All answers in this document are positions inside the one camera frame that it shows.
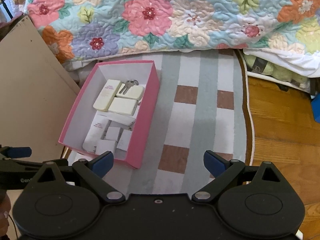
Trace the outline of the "person's left hand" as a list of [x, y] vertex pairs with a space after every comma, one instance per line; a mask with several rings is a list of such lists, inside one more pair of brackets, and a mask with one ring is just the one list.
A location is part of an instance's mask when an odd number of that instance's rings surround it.
[[0, 204], [0, 237], [7, 234], [9, 227], [9, 212], [11, 210], [11, 202], [9, 196], [6, 194]]

